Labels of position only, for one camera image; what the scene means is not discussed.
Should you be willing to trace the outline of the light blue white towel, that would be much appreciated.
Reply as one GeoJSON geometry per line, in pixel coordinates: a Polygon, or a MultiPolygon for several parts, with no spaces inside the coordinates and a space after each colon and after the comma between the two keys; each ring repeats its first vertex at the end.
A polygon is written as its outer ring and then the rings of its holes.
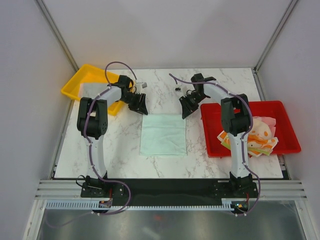
{"type": "Polygon", "coordinates": [[[143,116],[140,154],[147,157],[186,156],[186,121],[177,114],[143,116]]]}

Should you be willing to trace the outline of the grey terry towel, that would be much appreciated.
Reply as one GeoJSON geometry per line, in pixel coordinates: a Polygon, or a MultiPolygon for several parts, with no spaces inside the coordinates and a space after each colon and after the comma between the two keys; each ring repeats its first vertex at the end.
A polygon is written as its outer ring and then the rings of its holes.
{"type": "Polygon", "coordinates": [[[105,83],[85,82],[79,87],[78,97],[98,100],[106,100],[110,95],[110,87],[105,83]]]}

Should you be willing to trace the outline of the orange patterned towel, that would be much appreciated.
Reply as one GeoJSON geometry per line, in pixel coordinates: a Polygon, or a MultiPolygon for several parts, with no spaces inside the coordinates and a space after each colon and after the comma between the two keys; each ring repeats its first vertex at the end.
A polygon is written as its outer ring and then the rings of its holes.
{"type": "Polygon", "coordinates": [[[272,137],[268,125],[253,120],[253,128],[249,132],[247,140],[249,155],[253,157],[269,156],[278,142],[279,140],[275,135],[272,137]]]}

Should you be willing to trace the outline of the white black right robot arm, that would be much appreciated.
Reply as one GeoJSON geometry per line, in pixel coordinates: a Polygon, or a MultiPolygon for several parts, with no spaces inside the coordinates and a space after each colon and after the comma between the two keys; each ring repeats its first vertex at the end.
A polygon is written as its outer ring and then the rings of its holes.
{"type": "Polygon", "coordinates": [[[229,173],[228,191],[234,197],[258,198],[260,184],[253,181],[258,175],[248,166],[248,136],[253,128],[253,115],[245,94],[235,94],[224,88],[210,76],[203,77],[197,73],[191,77],[189,84],[194,90],[186,91],[179,102],[182,118],[194,113],[200,102],[206,98],[220,105],[221,125],[230,141],[231,171],[229,173]]]}

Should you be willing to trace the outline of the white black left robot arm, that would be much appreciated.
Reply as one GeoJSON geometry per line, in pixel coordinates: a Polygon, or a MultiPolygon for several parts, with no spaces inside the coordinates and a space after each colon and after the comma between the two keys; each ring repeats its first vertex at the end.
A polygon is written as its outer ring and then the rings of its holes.
{"type": "Polygon", "coordinates": [[[123,102],[129,110],[147,115],[146,94],[142,92],[147,83],[134,81],[120,75],[117,82],[109,83],[95,98],[82,97],[79,102],[77,130],[86,140],[88,171],[81,186],[82,198],[112,197],[117,188],[124,190],[125,183],[108,178],[104,161],[103,142],[108,129],[108,107],[123,102]]]}

